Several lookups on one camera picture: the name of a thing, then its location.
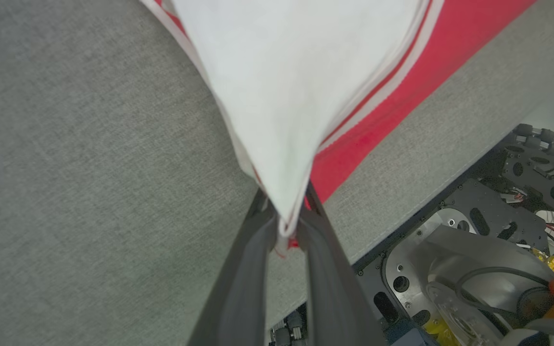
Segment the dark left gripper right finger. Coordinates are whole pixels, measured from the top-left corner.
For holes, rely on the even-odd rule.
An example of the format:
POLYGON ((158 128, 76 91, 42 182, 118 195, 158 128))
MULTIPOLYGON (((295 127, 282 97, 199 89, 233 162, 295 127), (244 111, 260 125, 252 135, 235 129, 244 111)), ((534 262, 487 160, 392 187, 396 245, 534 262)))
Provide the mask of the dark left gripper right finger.
POLYGON ((306 256, 309 344, 384 346, 382 327, 312 183, 306 187, 296 239, 306 256))

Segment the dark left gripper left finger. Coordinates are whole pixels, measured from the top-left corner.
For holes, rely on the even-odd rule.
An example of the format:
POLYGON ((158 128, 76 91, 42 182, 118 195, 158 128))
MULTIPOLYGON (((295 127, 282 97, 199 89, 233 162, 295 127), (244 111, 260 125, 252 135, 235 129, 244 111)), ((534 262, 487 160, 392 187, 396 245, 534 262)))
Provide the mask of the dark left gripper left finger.
POLYGON ((277 213, 258 190, 194 326, 190 346, 264 344, 267 261, 276 240, 277 213))

